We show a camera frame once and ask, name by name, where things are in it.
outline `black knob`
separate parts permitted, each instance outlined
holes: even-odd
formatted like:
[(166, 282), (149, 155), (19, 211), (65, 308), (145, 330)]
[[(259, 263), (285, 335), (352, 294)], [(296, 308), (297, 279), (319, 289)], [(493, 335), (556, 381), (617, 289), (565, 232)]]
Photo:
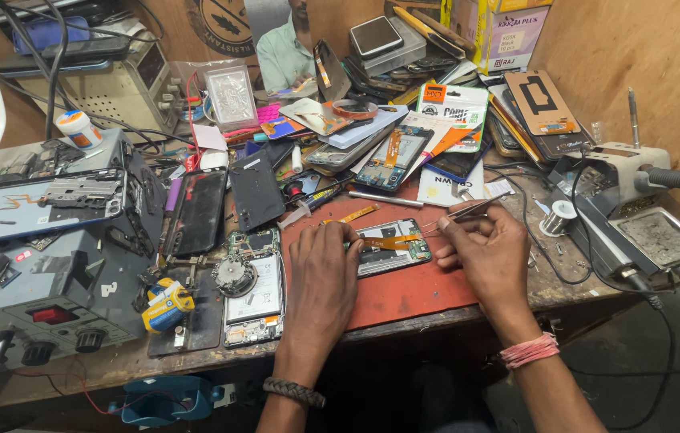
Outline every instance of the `black knob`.
[(51, 352), (56, 349), (56, 344), (48, 341), (36, 341), (30, 343), (22, 355), (22, 365), (37, 367), (46, 364), (51, 359)]
[(78, 334), (75, 351), (80, 354), (94, 353), (102, 347), (102, 341), (107, 332), (102, 329), (87, 329)]

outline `braided leather bracelet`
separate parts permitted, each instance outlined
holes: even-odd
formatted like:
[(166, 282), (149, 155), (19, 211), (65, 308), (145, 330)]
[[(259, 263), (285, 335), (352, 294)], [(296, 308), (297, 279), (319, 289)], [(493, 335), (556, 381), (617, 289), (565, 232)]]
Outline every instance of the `braided leather bracelet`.
[(327, 399), (316, 391), (284, 379), (267, 378), (265, 383), (262, 384), (262, 389), (300, 403), (306, 403), (314, 408), (323, 409), (327, 403)]

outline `phone screen protector package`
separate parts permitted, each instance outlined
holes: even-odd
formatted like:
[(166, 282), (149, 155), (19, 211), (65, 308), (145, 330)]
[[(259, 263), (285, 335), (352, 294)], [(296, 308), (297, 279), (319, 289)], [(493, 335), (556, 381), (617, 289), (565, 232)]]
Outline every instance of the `phone screen protector package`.
[(470, 129), (465, 138), (444, 152), (478, 152), (487, 116), (489, 92), (485, 89), (426, 83), (420, 89), (418, 113), (455, 119), (453, 128)]
[(214, 116), (222, 132), (253, 128), (260, 124), (246, 65), (207, 71), (204, 79)]

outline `red switch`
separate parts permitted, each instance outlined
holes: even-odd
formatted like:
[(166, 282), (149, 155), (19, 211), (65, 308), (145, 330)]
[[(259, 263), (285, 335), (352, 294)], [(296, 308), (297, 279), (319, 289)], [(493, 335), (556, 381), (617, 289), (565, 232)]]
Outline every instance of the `red switch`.
[(78, 316), (58, 305), (28, 312), (28, 314), (33, 317), (33, 322), (44, 322), (49, 325), (63, 324), (78, 319)]

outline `white container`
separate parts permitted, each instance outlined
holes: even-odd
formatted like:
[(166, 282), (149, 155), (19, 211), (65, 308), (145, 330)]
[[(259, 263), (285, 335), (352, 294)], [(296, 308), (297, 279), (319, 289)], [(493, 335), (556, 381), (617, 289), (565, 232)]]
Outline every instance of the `white container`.
[(91, 119), (80, 110), (72, 110), (56, 118), (56, 127), (70, 140), (73, 140), (78, 149), (93, 149), (102, 143), (102, 135), (91, 124)]

